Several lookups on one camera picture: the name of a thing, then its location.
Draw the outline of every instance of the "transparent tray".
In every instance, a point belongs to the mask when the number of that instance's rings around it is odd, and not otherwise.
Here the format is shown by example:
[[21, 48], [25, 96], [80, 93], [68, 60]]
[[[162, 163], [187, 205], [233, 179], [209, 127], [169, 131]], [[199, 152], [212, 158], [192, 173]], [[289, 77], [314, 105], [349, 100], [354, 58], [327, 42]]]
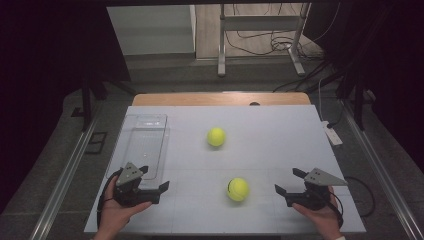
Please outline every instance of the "transparent tray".
[[140, 188], [157, 188], [162, 183], [168, 138], [169, 127], [165, 114], [125, 116], [106, 171], [107, 177], [131, 162], [138, 168], [149, 167], [142, 177]]

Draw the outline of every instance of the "wall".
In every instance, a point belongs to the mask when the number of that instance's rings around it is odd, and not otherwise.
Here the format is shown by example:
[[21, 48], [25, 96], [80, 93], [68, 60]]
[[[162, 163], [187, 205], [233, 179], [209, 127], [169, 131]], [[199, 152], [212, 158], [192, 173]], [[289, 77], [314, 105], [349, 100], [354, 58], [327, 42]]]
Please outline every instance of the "wall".
[[190, 6], [109, 7], [124, 55], [194, 53]]

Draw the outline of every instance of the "wrist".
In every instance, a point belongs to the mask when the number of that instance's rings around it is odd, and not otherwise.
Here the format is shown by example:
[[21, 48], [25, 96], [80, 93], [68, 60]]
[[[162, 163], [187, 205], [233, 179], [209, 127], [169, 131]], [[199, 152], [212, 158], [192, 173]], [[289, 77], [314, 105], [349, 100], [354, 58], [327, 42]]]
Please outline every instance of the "wrist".
[[323, 234], [325, 240], [346, 240], [340, 232]]
[[115, 235], [116, 234], [110, 231], [99, 229], [96, 235], [94, 235], [93, 240], [113, 240], [115, 238]]

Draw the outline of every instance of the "aluminum rail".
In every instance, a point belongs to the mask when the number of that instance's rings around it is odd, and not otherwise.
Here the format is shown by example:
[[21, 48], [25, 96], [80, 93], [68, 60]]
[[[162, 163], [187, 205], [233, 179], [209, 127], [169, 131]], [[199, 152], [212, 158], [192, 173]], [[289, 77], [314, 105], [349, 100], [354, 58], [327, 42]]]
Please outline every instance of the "aluminum rail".
[[350, 105], [347, 103], [347, 100], [341, 102], [345, 109], [345, 116], [352, 128], [355, 137], [357, 138], [359, 144], [361, 145], [362, 150], [366, 154], [366, 157], [374, 170], [374, 173], [377, 179], [380, 181], [380, 184], [386, 193], [386, 196], [390, 203], [392, 204], [405, 232], [408, 234], [409, 239], [422, 240], [424, 239], [423, 234], [417, 224], [417, 221], [408, 207], [405, 199], [402, 197], [400, 192], [397, 190], [395, 183], [384, 167], [380, 157], [374, 150], [370, 140], [368, 139], [366, 133], [361, 131], [353, 119], [353, 111]]
[[68, 160], [68, 163], [63, 169], [63, 172], [60, 175], [56, 186], [54, 187], [53, 192], [51, 193], [50, 198], [47, 201], [46, 206], [44, 207], [44, 210], [41, 213], [41, 216], [38, 219], [38, 222], [35, 225], [35, 228], [29, 239], [38, 240], [47, 238], [54, 219], [56, 218], [59, 208], [62, 205], [63, 199], [65, 198], [65, 195], [68, 191], [69, 185], [72, 182], [75, 171], [78, 168], [82, 155], [84, 154], [85, 148], [90, 141], [91, 134], [93, 133], [99, 119], [102, 105], [103, 103], [100, 101], [94, 106], [92, 121], [88, 125], [86, 131], [81, 134], [78, 143], [75, 146], [74, 151]]

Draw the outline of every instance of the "power strip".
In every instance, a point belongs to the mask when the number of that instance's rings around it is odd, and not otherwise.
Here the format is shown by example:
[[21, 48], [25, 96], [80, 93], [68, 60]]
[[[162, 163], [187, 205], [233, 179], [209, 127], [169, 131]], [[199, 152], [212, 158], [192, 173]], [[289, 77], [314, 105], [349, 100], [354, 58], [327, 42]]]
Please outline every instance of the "power strip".
[[328, 139], [330, 140], [331, 145], [337, 146], [342, 145], [343, 142], [337, 135], [336, 131], [332, 128], [328, 128], [328, 121], [322, 121], [322, 127], [324, 128], [325, 134], [327, 134]]

